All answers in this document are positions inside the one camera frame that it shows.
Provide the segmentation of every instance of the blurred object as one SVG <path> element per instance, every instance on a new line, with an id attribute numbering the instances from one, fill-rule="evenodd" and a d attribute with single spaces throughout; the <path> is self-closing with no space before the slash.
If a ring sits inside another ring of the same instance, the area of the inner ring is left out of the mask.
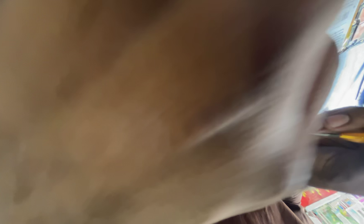
<path id="1" fill-rule="evenodd" d="M 342 134 L 314 134 L 328 138 L 342 138 L 347 141 L 364 143 L 364 133 L 342 133 Z"/>

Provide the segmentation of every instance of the finger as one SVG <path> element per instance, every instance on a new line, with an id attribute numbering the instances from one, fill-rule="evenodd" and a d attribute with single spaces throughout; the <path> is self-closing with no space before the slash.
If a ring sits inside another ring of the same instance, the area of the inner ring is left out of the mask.
<path id="1" fill-rule="evenodd" d="M 320 147 L 308 184 L 364 195 L 364 149 Z"/>
<path id="2" fill-rule="evenodd" d="M 342 132 L 363 129 L 364 107 L 347 107 L 326 113 L 323 130 Z"/>

